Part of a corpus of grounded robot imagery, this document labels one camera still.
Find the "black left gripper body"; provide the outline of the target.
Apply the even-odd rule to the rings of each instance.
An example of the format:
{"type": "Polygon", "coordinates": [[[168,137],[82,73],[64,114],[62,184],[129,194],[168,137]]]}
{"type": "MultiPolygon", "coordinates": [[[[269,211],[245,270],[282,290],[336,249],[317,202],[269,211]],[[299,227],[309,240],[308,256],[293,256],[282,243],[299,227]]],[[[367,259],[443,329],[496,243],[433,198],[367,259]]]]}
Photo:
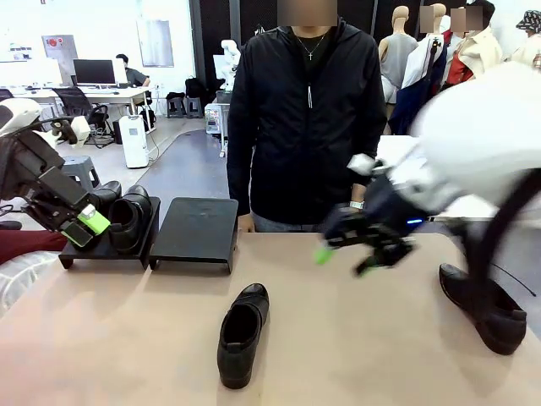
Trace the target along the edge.
{"type": "Polygon", "coordinates": [[[77,216],[93,204],[90,192],[66,175],[60,166],[46,164],[23,165],[23,198],[30,213],[47,229],[60,232],[64,222],[77,221],[77,216]]]}

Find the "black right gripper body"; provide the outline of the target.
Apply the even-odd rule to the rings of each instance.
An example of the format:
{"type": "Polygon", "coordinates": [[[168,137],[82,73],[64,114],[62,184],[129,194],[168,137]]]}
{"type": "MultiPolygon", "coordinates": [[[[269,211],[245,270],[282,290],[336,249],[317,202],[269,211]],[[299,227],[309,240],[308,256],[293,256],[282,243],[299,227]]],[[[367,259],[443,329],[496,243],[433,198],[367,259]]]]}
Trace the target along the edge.
{"type": "Polygon", "coordinates": [[[364,195],[363,216],[367,224],[361,232],[364,242],[408,238],[425,222],[425,211],[399,194],[384,174],[376,176],[364,195]]]}

